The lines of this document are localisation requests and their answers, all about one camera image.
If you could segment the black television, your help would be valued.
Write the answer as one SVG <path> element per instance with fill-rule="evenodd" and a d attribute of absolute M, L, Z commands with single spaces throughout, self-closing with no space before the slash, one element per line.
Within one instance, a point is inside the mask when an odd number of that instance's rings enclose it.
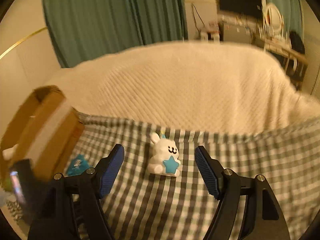
<path fill-rule="evenodd" d="M 262 0 L 219 0 L 222 11 L 234 12 L 257 20 L 263 18 Z"/>

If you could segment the teal curtain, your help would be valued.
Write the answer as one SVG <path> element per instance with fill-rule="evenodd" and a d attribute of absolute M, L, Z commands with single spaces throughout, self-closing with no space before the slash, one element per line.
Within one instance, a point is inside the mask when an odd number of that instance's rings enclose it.
<path fill-rule="evenodd" d="M 303 36 L 302 16 L 299 0 L 266 0 L 267 3 L 276 5 L 284 17 L 284 31 L 295 31 Z"/>
<path fill-rule="evenodd" d="M 188 37 L 184 0 L 42 0 L 42 4 L 62 68 Z"/>

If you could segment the cream bed blanket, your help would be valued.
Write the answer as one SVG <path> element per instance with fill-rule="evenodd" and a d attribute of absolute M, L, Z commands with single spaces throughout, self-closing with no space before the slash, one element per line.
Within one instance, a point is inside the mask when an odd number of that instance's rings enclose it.
<path fill-rule="evenodd" d="M 167 42 L 63 68 L 49 80 L 86 114 L 163 127 L 255 134 L 319 118 L 279 62 L 238 43 Z"/>

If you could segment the white vanity mirror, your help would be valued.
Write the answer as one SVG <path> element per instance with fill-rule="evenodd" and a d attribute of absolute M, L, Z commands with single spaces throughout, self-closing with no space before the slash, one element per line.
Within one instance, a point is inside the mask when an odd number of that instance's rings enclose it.
<path fill-rule="evenodd" d="M 267 36 L 283 36 L 284 17 L 274 3 L 267 3 L 263 13 L 263 29 Z"/>

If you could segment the teal blister card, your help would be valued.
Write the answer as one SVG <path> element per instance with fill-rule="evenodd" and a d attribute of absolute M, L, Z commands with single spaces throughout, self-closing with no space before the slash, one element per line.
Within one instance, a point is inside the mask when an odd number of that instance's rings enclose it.
<path fill-rule="evenodd" d="M 77 176 L 82 174 L 82 172 L 86 171 L 89 168 L 89 164 L 84 158 L 83 155 L 77 155 L 70 163 L 67 168 L 66 175 L 69 176 Z"/>

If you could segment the vanity desk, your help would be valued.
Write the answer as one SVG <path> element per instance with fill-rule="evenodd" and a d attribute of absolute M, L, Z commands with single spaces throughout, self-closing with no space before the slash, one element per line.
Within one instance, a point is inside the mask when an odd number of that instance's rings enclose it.
<path fill-rule="evenodd" d="M 280 65 L 283 66 L 285 74 L 293 81 L 303 82 L 308 68 L 308 61 L 304 54 L 257 36 L 253 38 L 253 44 L 271 54 L 283 57 Z"/>

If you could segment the cardboard box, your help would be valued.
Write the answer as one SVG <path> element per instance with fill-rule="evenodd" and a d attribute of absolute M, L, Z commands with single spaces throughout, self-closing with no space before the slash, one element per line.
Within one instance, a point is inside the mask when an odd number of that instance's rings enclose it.
<path fill-rule="evenodd" d="M 63 172 L 83 131 L 79 113 L 58 87 L 35 89 L 1 139 L 2 152 L 14 151 L 8 160 L 1 156 L 1 187 L 12 191 L 9 169 L 23 159 L 30 159 L 35 177 L 42 181 Z"/>

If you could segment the white bunny figurine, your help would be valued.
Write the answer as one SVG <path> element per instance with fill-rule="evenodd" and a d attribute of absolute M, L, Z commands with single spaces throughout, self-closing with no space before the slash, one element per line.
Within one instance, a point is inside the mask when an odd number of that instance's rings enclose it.
<path fill-rule="evenodd" d="M 179 150 L 173 140 L 167 139 L 165 135 L 153 132 L 150 135 L 152 142 L 152 156 L 148 161 L 146 170 L 150 174 L 159 176 L 180 176 L 181 161 Z"/>

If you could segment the grey mini fridge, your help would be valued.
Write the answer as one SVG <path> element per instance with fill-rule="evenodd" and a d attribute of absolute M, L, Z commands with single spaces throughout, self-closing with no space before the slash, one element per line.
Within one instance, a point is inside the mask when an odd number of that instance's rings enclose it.
<path fill-rule="evenodd" d="M 255 31 L 250 25 L 240 25 L 226 21 L 219 22 L 223 42 L 253 44 Z"/>

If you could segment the checkered gingham cloth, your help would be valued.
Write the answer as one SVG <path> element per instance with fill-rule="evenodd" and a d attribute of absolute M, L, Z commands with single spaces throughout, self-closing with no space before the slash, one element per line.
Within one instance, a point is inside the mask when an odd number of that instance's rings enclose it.
<path fill-rule="evenodd" d="M 147 122 L 82 114 L 84 132 L 72 156 L 96 165 L 115 144 L 125 159 L 102 202 L 116 239 L 203 239 L 217 208 L 195 164 L 204 146 L 211 157 L 238 175 L 266 177 L 284 214 L 291 239 L 299 239 L 319 211 L 319 118 L 259 134 L 226 134 L 165 128 Z M 177 178 L 146 171 L 150 135 L 176 142 Z"/>

